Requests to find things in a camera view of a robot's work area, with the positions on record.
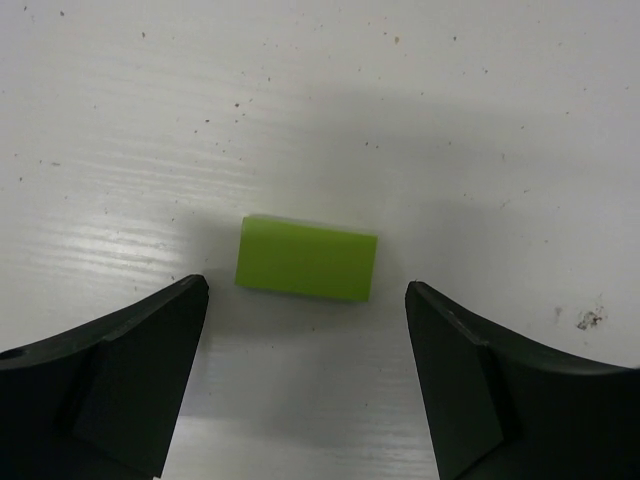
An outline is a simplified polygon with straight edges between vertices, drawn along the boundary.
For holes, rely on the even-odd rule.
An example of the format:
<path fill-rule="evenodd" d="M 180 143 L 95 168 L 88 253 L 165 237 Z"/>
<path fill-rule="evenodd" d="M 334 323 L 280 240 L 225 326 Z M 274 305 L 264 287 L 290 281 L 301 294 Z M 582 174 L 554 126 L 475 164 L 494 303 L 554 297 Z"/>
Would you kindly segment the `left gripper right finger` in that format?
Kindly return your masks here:
<path fill-rule="evenodd" d="M 443 479 L 635 479 L 639 373 L 518 334 L 411 282 L 405 306 Z"/>

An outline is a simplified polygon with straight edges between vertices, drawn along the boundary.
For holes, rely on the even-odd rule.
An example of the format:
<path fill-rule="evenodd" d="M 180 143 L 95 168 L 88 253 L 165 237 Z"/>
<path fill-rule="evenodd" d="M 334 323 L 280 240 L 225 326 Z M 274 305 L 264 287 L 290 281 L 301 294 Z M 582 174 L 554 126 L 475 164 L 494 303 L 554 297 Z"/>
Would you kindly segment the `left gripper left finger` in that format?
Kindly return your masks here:
<path fill-rule="evenodd" d="M 4 479 L 158 479 L 209 302 L 201 275 L 1 354 Z"/>

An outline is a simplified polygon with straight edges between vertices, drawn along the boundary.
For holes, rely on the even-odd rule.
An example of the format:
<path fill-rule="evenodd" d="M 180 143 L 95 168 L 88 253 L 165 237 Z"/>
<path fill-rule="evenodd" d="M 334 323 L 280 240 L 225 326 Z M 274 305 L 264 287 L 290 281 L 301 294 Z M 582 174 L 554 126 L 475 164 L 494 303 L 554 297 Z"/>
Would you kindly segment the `light green rectangular block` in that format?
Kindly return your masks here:
<path fill-rule="evenodd" d="M 341 301 L 369 300 L 378 237 L 264 216 L 241 225 L 235 284 Z"/>

